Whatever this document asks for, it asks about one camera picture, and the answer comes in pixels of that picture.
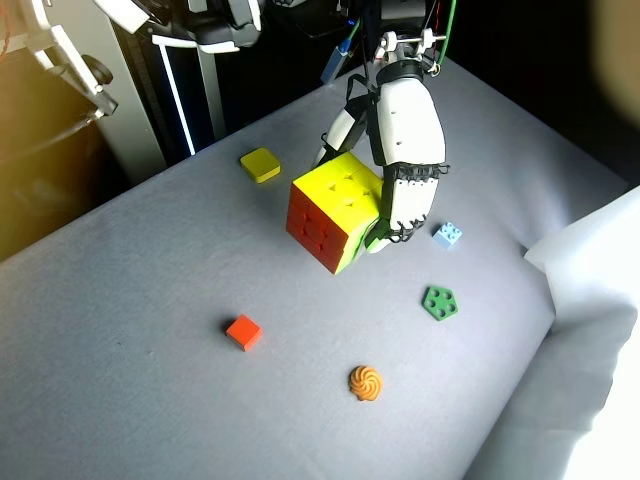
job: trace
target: green pentagon block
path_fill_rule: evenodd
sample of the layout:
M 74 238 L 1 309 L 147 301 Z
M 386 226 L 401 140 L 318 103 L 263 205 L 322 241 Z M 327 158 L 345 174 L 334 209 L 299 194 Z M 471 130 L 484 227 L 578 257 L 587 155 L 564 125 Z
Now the green pentagon block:
M 456 297 L 453 296 L 453 292 L 448 288 L 429 287 L 422 305 L 438 321 L 458 313 Z

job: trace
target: green wire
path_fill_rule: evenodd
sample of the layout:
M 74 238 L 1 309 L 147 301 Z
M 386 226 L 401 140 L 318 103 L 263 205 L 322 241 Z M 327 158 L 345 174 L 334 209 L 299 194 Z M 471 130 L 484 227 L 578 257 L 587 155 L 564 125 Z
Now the green wire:
M 349 40 L 353 40 L 353 36 L 356 34 L 356 32 L 358 31 L 358 28 L 360 27 L 360 19 L 358 19 L 358 21 L 356 22 L 356 24 L 353 26 L 353 30 L 351 30 L 351 33 L 349 34 Z
M 438 55 L 438 61 L 436 62 L 438 65 L 442 65 L 442 61 L 444 60 L 444 55 L 445 53 L 447 53 L 447 47 L 449 46 L 449 38 L 451 38 L 451 27 L 453 26 L 453 17 L 455 16 L 455 14 L 456 14 L 456 0 L 451 0 L 451 10 L 449 11 L 449 21 L 447 22 L 447 33 L 445 34 L 447 38 L 444 39 L 444 43 L 442 44 L 442 50 L 440 50 L 440 55 Z

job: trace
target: red wire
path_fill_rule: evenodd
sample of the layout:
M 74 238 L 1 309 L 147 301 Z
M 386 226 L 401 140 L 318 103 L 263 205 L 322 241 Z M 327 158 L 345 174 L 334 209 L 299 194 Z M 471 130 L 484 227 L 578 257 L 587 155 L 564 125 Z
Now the red wire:
M 9 49 L 9 39 L 11 38 L 11 22 L 9 21 L 9 12 L 4 2 L 0 0 L 0 17 L 4 21 L 4 45 L 0 52 L 0 62 L 7 56 L 7 50 Z
M 433 28 L 433 31 L 436 35 L 440 33 L 440 30 L 438 30 L 438 25 L 440 24 L 440 4 L 441 3 L 442 2 L 438 0 L 438 5 L 436 5 L 436 25 Z

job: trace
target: white curtain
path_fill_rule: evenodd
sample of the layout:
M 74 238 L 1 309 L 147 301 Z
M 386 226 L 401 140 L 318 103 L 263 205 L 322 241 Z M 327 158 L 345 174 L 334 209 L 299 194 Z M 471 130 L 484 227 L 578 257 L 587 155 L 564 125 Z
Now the white curtain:
M 556 321 L 467 478 L 640 479 L 640 188 L 525 258 Z

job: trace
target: small red cube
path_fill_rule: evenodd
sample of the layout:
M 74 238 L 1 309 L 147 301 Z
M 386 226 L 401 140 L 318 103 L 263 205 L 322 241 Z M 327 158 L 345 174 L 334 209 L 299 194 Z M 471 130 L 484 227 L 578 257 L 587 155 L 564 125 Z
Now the small red cube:
M 262 336 L 262 328 L 246 315 L 240 315 L 227 328 L 227 337 L 233 340 L 245 352 L 250 350 Z

